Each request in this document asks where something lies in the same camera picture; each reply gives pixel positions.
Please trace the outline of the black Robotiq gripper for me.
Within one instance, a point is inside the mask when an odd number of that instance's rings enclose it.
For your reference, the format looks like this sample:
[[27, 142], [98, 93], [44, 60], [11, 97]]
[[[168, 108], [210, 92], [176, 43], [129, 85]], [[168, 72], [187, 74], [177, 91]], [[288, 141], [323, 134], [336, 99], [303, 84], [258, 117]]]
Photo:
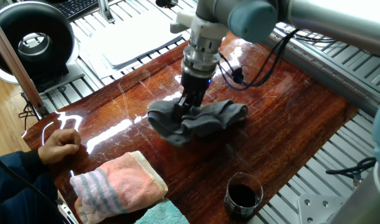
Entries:
[[200, 107], [206, 90], [211, 82], [210, 78], [199, 78], [193, 76], [189, 72], [183, 72], [181, 77], [181, 85], [183, 86], [183, 94], [174, 104], [173, 121], [181, 122], [182, 117], [190, 109], [190, 105]]

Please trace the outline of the person's bare hand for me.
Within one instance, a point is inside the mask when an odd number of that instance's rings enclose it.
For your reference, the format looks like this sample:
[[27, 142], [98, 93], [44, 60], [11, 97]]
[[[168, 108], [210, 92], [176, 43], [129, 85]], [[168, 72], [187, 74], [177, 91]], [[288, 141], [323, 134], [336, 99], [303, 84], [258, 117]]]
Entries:
[[75, 129], [58, 129], [38, 149], [43, 165], [55, 164], [65, 156], [75, 154], [81, 145], [80, 134]]

